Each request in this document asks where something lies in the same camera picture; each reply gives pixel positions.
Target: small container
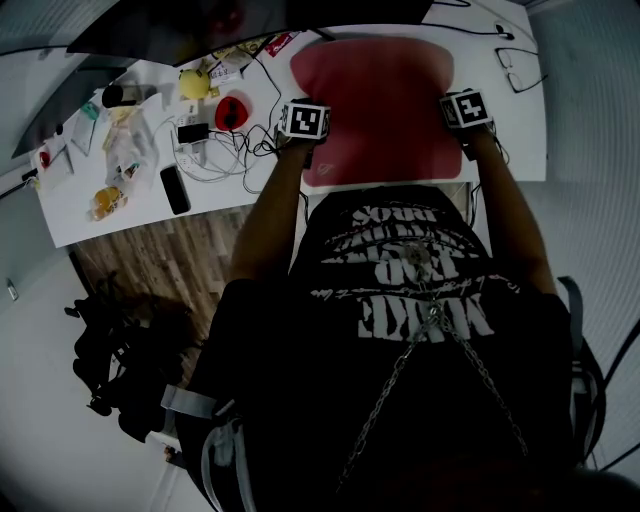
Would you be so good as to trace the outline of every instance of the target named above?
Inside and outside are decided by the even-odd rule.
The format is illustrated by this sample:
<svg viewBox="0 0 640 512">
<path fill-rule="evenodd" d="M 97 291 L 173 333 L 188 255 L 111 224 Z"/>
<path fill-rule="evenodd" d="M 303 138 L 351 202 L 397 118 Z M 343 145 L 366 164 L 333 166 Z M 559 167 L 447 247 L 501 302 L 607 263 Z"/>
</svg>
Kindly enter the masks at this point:
<svg viewBox="0 0 640 512">
<path fill-rule="evenodd" d="M 102 92 L 102 105 L 105 108 L 132 107 L 156 92 L 153 85 L 110 85 Z"/>
</svg>

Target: wooden floor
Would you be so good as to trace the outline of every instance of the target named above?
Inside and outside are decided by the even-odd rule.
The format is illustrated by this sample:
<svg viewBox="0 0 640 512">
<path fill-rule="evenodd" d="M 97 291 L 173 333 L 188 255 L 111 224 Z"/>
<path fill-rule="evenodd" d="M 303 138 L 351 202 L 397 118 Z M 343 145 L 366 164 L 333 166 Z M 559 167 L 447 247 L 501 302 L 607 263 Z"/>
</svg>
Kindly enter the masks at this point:
<svg viewBox="0 0 640 512">
<path fill-rule="evenodd" d="M 466 218 L 468 186 L 439 188 Z M 75 253 L 89 282 L 117 272 L 127 296 L 151 295 L 180 302 L 192 310 L 196 342 L 206 340 L 211 319 L 229 279 L 231 252 L 251 206 L 178 217 L 78 243 Z M 298 212 L 299 240 L 304 232 Z M 186 361 L 195 366 L 197 351 Z"/>
</svg>

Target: black phone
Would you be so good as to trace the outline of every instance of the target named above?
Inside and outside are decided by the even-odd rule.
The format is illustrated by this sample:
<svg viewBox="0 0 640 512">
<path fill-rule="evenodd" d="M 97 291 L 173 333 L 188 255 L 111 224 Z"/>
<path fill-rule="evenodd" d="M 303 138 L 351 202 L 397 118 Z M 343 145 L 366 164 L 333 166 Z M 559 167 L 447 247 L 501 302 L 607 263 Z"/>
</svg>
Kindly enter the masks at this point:
<svg viewBox="0 0 640 512">
<path fill-rule="evenodd" d="M 191 210 L 191 204 L 189 204 L 189 198 L 184 190 L 184 183 L 182 183 L 182 177 L 177 167 L 172 165 L 163 169 L 160 171 L 160 178 L 174 215 L 180 215 Z"/>
</svg>

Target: white desk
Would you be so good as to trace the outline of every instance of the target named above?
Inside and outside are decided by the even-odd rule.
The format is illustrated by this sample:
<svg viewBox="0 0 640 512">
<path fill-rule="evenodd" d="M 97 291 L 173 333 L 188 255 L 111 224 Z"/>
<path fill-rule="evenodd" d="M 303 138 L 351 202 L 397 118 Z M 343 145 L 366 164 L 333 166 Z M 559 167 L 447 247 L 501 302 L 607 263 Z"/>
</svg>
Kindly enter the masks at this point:
<svg viewBox="0 0 640 512">
<path fill-rule="evenodd" d="M 504 0 L 481 1 L 503 18 L 531 34 L 529 20 L 523 7 Z M 424 21 L 483 32 L 495 30 L 496 21 L 504 24 L 503 20 L 477 5 L 467 9 L 435 5 L 429 10 Z M 510 168 L 514 177 L 520 181 L 542 181 L 545 179 L 546 169 L 543 88 L 537 86 L 525 93 L 514 94 L 493 51 L 497 47 L 536 50 L 533 42 L 523 35 L 519 28 L 511 26 L 511 30 L 515 35 L 513 41 L 499 37 L 467 35 L 426 26 L 358 25 L 327 29 L 332 34 L 362 33 L 413 37 L 446 48 L 453 55 L 455 63 L 451 90 L 482 89 L 489 110 L 496 121 L 500 140 L 510 155 Z M 316 39 L 318 39 L 316 34 L 305 32 L 298 35 L 275 58 L 270 57 L 266 52 L 260 55 L 259 58 L 282 91 L 281 103 L 304 96 L 291 74 L 289 61 L 304 46 Z M 533 83 L 529 80 L 535 80 L 540 76 L 537 59 L 531 56 L 522 62 L 524 64 L 516 68 L 518 75 L 523 82 Z M 138 61 L 129 72 L 135 77 L 137 83 L 156 84 L 163 93 L 164 105 L 161 105 L 162 102 L 158 97 L 145 108 L 145 118 L 150 130 L 154 132 L 162 121 L 180 112 L 177 85 L 179 70 L 161 64 Z M 269 110 L 277 94 L 263 69 L 258 64 L 252 63 L 244 73 L 244 80 L 221 88 L 221 97 L 233 90 L 242 91 L 252 103 L 251 116 L 245 127 L 251 127 L 256 123 L 266 126 Z M 206 103 L 214 104 L 219 99 L 207 100 Z M 275 123 L 279 117 L 280 107 L 276 107 L 273 122 Z M 75 119 L 72 117 L 65 125 L 67 136 L 73 132 L 74 122 Z M 105 186 L 106 166 L 101 146 L 108 128 L 107 122 L 96 124 L 89 157 L 85 157 L 73 144 L 70 144 L 68 147 L 75 174 L 55 189 L 40 193 L 44 216 L 56 247 L 174 217 L 158 176 L 161 169 L 174 164 L 170 139 L 172 127 L 165 124 L 155 135 L 160 158 L 152 188 L 137 192 L 124 209 L 100 222 L 87 220 L 86 211 L 89 209 L 90 198 Z M 227 164 L 229 163 L 229 159 L 224 156 L 224 150 L 216 143 L 208 143 L 208 147 L 210 148 L 207 153 L 209 160 L 218 162 L 223 159 Z M 253 190 L 260 190 L 268 179 L 275 161 L 274 156 L 263 157 L 256 161 L 247 176 L 248 186 Z M 207 173 L 200 173 L 200 175 L 206 177 Z M 256 195 L 244 190 L 241 176 L 231 176 L 222 182 L 212 184 L 196 182 L 186 176 L 183 178 L 191 202 L 188 215 L 250 204 L 257 199 Z M 468 162 L 463 157 L 462 171 L 452 181 L 477 181 L 477 179 L 475 163 Z M 303 190 L 309 194 L 320 194 L 336 189 L 303 187 Z"/>
</svg>

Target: charger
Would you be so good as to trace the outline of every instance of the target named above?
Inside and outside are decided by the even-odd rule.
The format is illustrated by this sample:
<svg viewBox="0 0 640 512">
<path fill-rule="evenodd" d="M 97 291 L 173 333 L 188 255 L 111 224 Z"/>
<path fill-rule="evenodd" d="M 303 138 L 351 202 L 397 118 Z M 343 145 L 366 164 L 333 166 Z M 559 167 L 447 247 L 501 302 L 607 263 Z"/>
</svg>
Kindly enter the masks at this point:
<svg viewBox="0 0 640 512">
<path fill-rule="evenodd" d="M 192 144 L 209 138 L 209 125 L 207 123 L 191 124 L 178 127 L 178 142 L 180 144 Z"/>
</svg>

